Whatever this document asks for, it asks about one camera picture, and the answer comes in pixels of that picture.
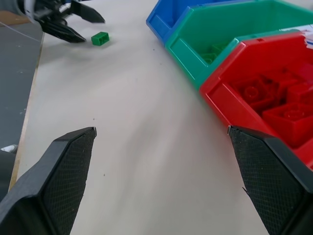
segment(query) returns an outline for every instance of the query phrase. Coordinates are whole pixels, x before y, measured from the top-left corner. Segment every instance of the stacked bins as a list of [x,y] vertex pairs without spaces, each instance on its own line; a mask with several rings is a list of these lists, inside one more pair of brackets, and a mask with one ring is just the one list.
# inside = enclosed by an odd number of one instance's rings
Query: stacked bins
[[159,0],[147,19],[147,25],[163,45],[190,10],[190,6],[246,0]]
[[280,0],[255,0],[191,8],[166,49],[199,89],[242,40],[312,24],[313,12]]
[[301,32],[240,42],[200,93],[225,125],[278,137],[313,170],[313,49]]

